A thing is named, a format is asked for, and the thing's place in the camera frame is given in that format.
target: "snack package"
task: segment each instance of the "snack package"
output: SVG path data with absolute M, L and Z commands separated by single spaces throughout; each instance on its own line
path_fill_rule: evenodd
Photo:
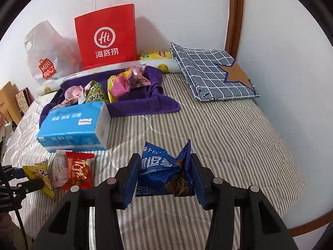
M 86 102 L 94 102 L 94 101 L 105 101 L 106 103 L 109 102 L 106 95 L 104 94 L 102 85 L 94 80 L 90 81 L 84 87 L 83 95 L 86 98 Z
M 118 75 L 112 75 L 108 78 L 108 97 L 111 103 L 118 101 L 129 93 L 130 79 L 132 78 L 132 71 L 124 71 Z
M 61 107 L 71 106 L 78 102 L 78 99 L 83 91 L 82 86 L 72 86 L 65 91 L 65 100 L 60 104 L 56 105 L 52 109 Z
M 189 140 L 175 159 L 166 150 L 146 142 L 135 196 L 194 195 L 189 176 L 190 146 Z
M 150 81 L 143 76 L 145 68 L 145 64 L 141 66 L 131 66 L 127 68 L 128 71 L 132 71 L 131 78 L 129 78 L 131 89 L 142 86 L 150 86 Z
M 140 60 L 170 59 L 172 58 L 169 51 L 149 51 L 140 55 Z
M 65 150 L 57 150 L 52 163 L 52 185 L 62 187 L 68 181 L 67 157 Z
M 44 188 L 42 191 L 51 198 L 54 197 L 54 193 L 51 188 L 51 183 L 47 173 L 47 159 L 41 163 L 36 163 L 31 166 L 22 166 L 22 169 L 29 180 L 36 178 L 42 178 L 44 181 Z
M 93 187 L 90 165 L 95 155 L 93 153 L 66 151 L 66 156 L 68 161 L 68 181 L 62 188 L 69 190 L 73 185 L 78 185 L 82 189 Z

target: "brown star patch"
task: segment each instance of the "brown star patch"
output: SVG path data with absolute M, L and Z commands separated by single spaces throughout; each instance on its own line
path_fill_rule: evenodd
M 255 90 L 251 84 L 250 79 L 248 78 L 248 76 L 245 74 L 245 72 L 240 68 L 240 66 L 236 62 L 234 62 L 231 66 L 223 66 L 223 65 L 219 65 L 219 64 L 215 64 L 215 65 L 217 65 L 220 69 L 222 69 L 223 71 L 225 71 L 227 73 L 225 76 L 224 82 L 242 83 L 243 85 L 245 85 L 246 87 L 248 87 L 255 93 Z

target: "red snack package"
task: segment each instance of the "red snack package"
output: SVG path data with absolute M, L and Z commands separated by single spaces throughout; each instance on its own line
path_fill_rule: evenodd
M 73 185 L 78 185 L 82 189 L 92 188 L 90 164 L 95 155 L 93 153 L 66 151 L 66 156 L 68 159 L 68 181 L 62 188 L 69 190 Z

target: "small box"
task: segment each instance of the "small box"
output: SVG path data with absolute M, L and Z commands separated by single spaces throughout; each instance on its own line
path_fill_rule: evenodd
M 57 149 L 105 150 L 110 122 L 110 114 L 103 101 L 53 109 L 43 121 L 37 141 L 48 152 Z
M 19 109 L 25 114 L 33 102 L 31 93 L 26 87 L 15 95 Z

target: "pillow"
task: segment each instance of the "pillow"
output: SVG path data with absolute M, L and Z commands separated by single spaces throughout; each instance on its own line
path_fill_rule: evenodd
M 171 51 L 197 100 L 260 97 L 248 76 L 226 51 L 187 49 L 172 42 Z

